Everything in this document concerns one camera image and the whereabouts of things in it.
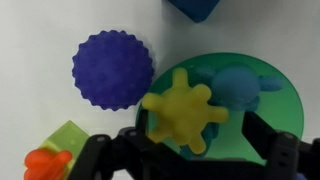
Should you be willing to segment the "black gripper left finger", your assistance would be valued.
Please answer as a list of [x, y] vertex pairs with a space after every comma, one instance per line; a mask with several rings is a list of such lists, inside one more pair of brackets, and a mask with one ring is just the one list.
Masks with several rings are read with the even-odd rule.
[[147, 134], [147, 127], [148, 127], [148, 111], [145, 109], [141, 109], [137, 114], [136, 119], [136, 130], [143, 135]]

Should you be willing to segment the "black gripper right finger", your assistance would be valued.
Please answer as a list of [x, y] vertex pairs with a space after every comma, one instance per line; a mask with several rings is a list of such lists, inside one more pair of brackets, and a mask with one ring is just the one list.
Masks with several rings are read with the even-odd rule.
[[244, 114], [242, 134], [262, 159], [280, 158], [276, 144], [278, 132], [255, 112]]

